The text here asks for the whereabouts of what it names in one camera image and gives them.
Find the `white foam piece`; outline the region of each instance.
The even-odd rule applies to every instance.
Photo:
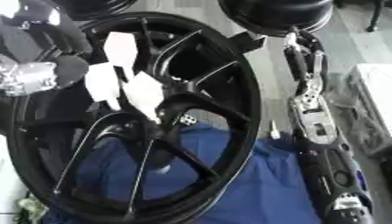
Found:
[[[108,102],[113,110],[121,109],[117,100],[120,96],[120,84],[116,71],[110,63],[90,66],[85,75],[85,86],[95,102]]]
[[[130,104],[142,111],[149,119],[158,122],[156,108],[164,100],[163,85],[147,73],[141,72],[122,88]]]
[[[112,31],[103,47],[108,61],[122,67],[128,79],[135,76],[133,66],[137,59],[137,41],[132,33]]]

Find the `blue cloth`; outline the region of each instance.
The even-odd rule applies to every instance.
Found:
[[[198,123],[183,129],[181,137],[188,150],[207,165],[212,165],[225,148],[229,135],[226,131]],[[287,137],[278,142],[258,140],[241,174],[228,186],[219,202],[195,223],[319,224],[292,150]],[[135,169],[135,163],[122,143],[111,141],[84,161],[76,183],[86,191],[126,201]],[[152,199],[175,193],[196,178],[196,173],[187,164],[175,159],[168,173],[149,172],[144,197]],[[51,210],[43,223],[82,222]]]

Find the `black spoke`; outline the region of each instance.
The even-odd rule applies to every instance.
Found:
[[[178,143],[164,139],[158,141],[162,150],[168,151],[190,165],[202,178],[217,178],[219,175],[206,166],[196,155],[185,149]]]
[[[34,121],[19,122],[18,125],[23,130],[44,130],[49,129],[84,129],[86,122],[81,118],[43,118]]]
[[[106,115],[95,122],[92,127],[87,130],[83,138],[79,141],[76,150],[66,168],[61,173],[61,176],[53,189],[54,194],[60,194],[69,186],[74,180],[75,173],[80,166],[83,159],[94,148],[100,138],[110,135],[109,128],[116,125],[125,124],[133,119],[133,116],[128,113],[115,113]]]
[[[250,118],[233,108],[222,105],[215,99],[204,94],[183,93],[176,94],[163,101],[158,111],[164,111],[164,123],[173,125],[179,118],[190,109],[203,109],[216,115],[223,116],[230,122],[249,123]]]
[[[135,217],[135,212],[136,212],[135,204],[143,200],[143,183],[145,181],[145,176],[146,176],[145,168],[154,143],[155,140],[151,140],[147,143],[147,147],[144,153],[142,163],[137,167],[134,185],[129,197],[128,211],[124,217],[125,220],[132,220]]]
[[[153,66],[153,75],[157,77],[159,74],[162,74],[167,65],[169,65],[170,60],[178,53],[180,53],[187,47],[196,46],[199,43],[198,39],[200,38],[201,33],[202,30],[192,32],[188,35],[174,40],[169,45],[166,45],[164,48],[162,48]]]
[[[143,47],[146,47],[148,50],[151,51],[152,48],[154,48],[154,44],[152,42],[152,38],[150,35],[150,31],[148,28],[148,21],[145,18],[140,18],[140,23],[142,25],[142,38],[141,40],[143,41]]]
[[[219,66],[211,71],[209,71],[206,74],[201,75],[200,77],[197,77],[193,80],[190,80],[189,83],[193,84],[196,87],[201,87],[205,84],[207,84],[209,81],[214,79],[215,77],[223,76],[227,74],[228,72],[232,71],[234,67],[237,67],[238,62],[237,61],[232,61],[229,63],[226,63],[223,66]]]

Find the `robotic arm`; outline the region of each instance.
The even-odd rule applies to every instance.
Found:
[[[322,95],[327,75],[323,46],[310,33],[293,28],[284,54],[298,82],[289,100],[298,162],[318,216],[325,224],[374,223],[372,200],[353,146]]]
[[[18,64],[0,54],[0,91],[7,96],[20,96],[67,88],[87,72],[88,63],[77,56],[60,56],[54,62]]]

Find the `floor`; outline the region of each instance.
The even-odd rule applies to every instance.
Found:
[[[243,29],[232,23],[223,14],[214,0],[143,0],[130,11],[163,11],[180,14],[211,25],[227,35],[233,36]],[[392,10],[381,15],[380,30],[364,32],[371,17],[373,5],[349,4],[336,10],[331,22],[316,34],[324,43],[330,58],[331,74],[347,74],[359,63],[392,62]],[[289,130],[286,101],[292,95],[295,84],[286,66],[282,51],[283,40],[270,38],[261,50],[247,55],[255,70],[262,90],[263,119],[261,135],[276,120],[280,130]],[[356,155],[367,175],[369,188],[374,198],[376,223],[392,223],[392,199],[386,190],[377,164],[359,151]]]

